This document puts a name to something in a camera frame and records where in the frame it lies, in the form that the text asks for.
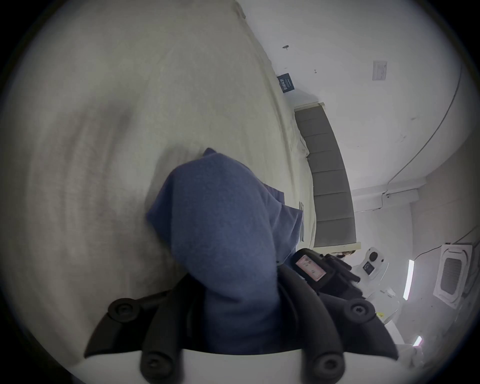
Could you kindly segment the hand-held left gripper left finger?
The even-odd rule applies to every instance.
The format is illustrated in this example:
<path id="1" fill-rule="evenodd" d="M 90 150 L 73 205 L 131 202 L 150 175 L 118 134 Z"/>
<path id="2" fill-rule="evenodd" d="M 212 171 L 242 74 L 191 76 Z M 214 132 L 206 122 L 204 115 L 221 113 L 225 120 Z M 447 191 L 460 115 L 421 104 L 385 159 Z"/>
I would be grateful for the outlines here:
<path id="1" fill-rule="evenodd" d="M 187 274 L 171 290 L 111 302 L 95 327 L 84 358 L 140 352 L 137 363 L 150 384 L 180 384 L 182 352 L 203 347 L 201 333 L 205 287 Z"/>

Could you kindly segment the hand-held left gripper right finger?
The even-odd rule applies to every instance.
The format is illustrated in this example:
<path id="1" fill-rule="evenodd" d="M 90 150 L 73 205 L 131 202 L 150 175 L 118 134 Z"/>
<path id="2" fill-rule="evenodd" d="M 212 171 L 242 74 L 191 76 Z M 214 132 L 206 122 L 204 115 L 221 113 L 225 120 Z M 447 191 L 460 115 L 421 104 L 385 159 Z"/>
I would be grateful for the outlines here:
<path id="1" fill-rule="evenodd" d="M 301 352 L 302 384 L 336 384 L 346 373 L 344 354 L 399 359 L 390 333 L 363 298 L 317 294 L 296 272 L 277 267 L 282 302 L 282 350 Z"/>

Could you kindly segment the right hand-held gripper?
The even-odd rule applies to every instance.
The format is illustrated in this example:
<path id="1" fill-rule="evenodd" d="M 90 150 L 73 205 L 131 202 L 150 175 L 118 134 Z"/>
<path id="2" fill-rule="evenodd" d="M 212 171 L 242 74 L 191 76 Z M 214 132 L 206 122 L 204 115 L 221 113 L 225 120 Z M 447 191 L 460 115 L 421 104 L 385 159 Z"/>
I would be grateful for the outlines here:
<path id="1" fill-rule="evenodd" d="M 386 325 L 399 310 L 399 298 L 387 285 L 389 261 L 370 247 L 363 261 L 354 266 L 330 254 L 300 249 L 292 255 L 292 269 L 316 292 L 341 299 L 365 299 Z"/>

